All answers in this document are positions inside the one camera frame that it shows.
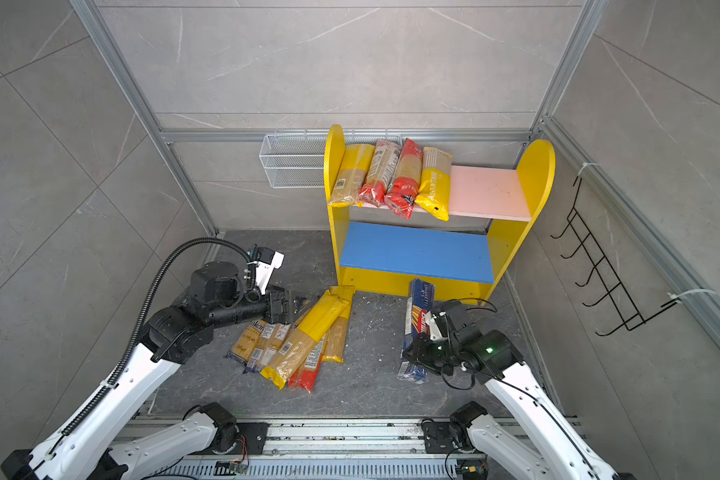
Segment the red clear spaghetti bag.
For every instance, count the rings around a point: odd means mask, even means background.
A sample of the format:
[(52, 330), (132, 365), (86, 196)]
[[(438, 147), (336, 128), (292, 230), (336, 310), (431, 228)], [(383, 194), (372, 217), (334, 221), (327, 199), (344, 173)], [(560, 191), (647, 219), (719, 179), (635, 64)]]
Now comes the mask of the red clear spaghetti bag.
[(312, 392), (322, 363), (325, 339), (321, 339), (307, 356), (304, 363), (288, 380), (291, 389), (303, 389)]

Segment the short yellow spaghetti bag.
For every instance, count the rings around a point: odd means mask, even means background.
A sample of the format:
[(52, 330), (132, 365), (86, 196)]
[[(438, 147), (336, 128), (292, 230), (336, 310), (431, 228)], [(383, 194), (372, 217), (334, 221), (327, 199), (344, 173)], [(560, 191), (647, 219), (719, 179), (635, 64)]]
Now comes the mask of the short yellow spaghetti bag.
[(322, 353), (323, 362), (344, 362), (344, 351), (346, 336), (348, 332), (349, 319), (338, 317), (325, 335), (324, 350)]

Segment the red labelled spaghetti bag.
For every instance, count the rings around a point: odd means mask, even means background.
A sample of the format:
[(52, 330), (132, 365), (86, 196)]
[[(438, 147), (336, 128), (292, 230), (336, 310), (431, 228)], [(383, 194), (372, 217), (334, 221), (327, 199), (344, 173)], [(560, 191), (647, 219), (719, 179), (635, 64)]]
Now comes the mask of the red labelled spaghetti bag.
[(393, 181), (402, 147), (395, 142), (379, 140), (358, 197), (362, 204), (380, 207)]

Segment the yellow Pastatime spaghetti bag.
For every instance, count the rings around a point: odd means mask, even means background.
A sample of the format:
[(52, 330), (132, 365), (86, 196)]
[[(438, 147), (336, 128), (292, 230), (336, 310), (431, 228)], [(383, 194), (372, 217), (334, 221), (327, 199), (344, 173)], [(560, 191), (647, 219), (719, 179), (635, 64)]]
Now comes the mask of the yellow Pastatime spaghetti bag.
[(453, 156), (434, 147), (423, 150), (419, 192), (415, 203), (435, 219), (449, 220), (451, 167)]

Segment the blue Ankara spaghetti bag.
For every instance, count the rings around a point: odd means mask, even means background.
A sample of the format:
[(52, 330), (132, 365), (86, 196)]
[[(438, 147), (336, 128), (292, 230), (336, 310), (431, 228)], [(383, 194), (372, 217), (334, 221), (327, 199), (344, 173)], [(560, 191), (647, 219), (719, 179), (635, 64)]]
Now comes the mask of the blue Ankara spaghetti bag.
[(257, 342), (261, 338), (262, 332), (267, 326), (268, 323), (263, 320), (256, 320), (251, 323), (228, 350), (225, 357), (246, 365), (253, 354)]

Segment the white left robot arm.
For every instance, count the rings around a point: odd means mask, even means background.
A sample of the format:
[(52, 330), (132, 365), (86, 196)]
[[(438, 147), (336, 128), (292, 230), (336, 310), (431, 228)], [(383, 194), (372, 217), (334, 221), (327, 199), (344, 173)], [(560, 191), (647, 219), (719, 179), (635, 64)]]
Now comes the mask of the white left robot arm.
[(1, 464), (8, 479), (141, 479), (210, 450), (240, 448), (237, 420), (217, 402), (190, 409), (181, 422), (132, 442), (114, 439), (146, 399), (220, 328), (263, 320), (291, 324), (315, 302), (269, 286), (245, 292), (236, 265), (214, 261), (195, 270), (188, 288), (136, 330), (109, 378), (62, 427), (33, 449), (15, 450)]

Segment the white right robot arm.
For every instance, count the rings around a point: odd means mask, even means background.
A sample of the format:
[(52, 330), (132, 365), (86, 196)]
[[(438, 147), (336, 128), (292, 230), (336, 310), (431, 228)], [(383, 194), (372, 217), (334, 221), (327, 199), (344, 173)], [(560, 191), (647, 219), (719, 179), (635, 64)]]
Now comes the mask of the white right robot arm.
[(413, 341), (404, 358), (442, 379), (468, 374), (472, 385), (483, 385), (504, 405), (528, 438), (518, 439), (470, 402), (450, 417), (458, 447), (485, 454), (517, 479), (621, 478), (553, 404), (504, 333), (482, 332), (458, 299), (412, 312)]

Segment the blue clear spaghetti bag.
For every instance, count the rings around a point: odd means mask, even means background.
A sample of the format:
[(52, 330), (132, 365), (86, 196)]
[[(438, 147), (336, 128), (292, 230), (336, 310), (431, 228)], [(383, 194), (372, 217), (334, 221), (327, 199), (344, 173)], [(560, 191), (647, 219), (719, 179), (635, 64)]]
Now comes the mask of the blue clear spaghetti bag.
[(245, 373), (260, 373), (282, 346), (291, 329), (290, 324), (268, 324), (260, 335), (244, 368)]

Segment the yellow topped spaghetti bag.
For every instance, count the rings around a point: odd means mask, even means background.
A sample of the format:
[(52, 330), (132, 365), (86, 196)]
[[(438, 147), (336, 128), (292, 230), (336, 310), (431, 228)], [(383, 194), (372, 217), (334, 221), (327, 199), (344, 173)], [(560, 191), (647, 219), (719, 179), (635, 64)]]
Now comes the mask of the yellow topped spaghetti bag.
[(337, 179), (328, 204), (336, 207), (361, 206), (360, 190), (369, 171), (375, 151), (372, 144), (354, 144), (346, 147)]

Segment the long yellow spaghetti bag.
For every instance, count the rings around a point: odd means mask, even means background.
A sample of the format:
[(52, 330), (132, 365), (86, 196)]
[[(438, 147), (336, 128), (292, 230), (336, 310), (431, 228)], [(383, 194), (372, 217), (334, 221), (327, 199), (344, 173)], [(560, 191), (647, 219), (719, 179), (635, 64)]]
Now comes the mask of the long yellow spaghetti bag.
[(285, 338), (260, 375), (282, 390), (340, 315), (351, 306), (353, 286), (330, 287)]

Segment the blue Barilla spaghetti box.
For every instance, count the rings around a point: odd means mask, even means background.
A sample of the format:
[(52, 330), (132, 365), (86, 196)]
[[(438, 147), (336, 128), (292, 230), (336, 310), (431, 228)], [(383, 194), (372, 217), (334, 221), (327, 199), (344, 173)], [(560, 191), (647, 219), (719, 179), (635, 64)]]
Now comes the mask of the blue Barilla spaghetti box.
[(409, 284), (409, 296), (406, 303), (405, 329), (401, 364), (397, 378), (403, 381), (423, 384), (427, 379), (427, 372), (423, 367), (413, 364), (405, 357), (405, 353), (412, 353), (416, 340), (423, 335), (429, 337), (429, 327), (424, 316), (434, 305), (435, 286), (421, 280), (413, 279)]

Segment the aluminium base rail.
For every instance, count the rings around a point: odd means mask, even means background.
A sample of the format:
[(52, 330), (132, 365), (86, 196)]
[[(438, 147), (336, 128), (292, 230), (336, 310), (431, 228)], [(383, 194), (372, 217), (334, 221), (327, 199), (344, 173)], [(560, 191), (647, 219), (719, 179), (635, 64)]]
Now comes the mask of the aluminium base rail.
[(190, 453), (147, 479), (508, 479), (458, 449), (445, 418), (241, 418), (233, 450)]

